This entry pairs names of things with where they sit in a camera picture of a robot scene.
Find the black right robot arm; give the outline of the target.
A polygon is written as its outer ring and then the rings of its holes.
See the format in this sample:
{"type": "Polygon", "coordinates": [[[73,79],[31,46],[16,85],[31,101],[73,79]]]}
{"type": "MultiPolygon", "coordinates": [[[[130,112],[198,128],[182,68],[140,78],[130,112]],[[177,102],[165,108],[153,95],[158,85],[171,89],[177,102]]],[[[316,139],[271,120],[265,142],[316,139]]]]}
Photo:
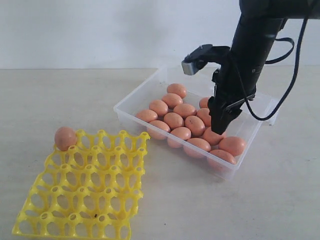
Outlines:
{"type": "Polygon", "coordinates": [[[259,121],[270,119],[291,92],[299,70],[302,39],[309,19],[320,17],[318,0],[241,0],[241,15],[230,48],[211,47],[198,66],[220,65],[213,75],[214,95],[208,101],[211,130],[219,135],[242,112],[256,94],[256,85],[277,35],[288,19],[302,19],[292,80],[272,112],[266,117],[251,115],[259,121]]]}

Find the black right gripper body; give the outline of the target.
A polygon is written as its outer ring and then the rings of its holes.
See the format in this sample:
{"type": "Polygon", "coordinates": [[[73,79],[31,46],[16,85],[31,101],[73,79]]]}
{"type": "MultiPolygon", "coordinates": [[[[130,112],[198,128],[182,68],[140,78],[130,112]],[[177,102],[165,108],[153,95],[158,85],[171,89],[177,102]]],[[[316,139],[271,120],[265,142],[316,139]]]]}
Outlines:
{"type": "Polygon", "coordinates": [[[238,111],[245,100],[252,101],[256,95],[253,80],[245,82],[241,75],[241,65],[228,46],[201,45],[201,60],[205,63],[217,63],[220,69],[212,75],[215,83],[214,96],[208,101],[210,111],[223,113],[238,111]]]}

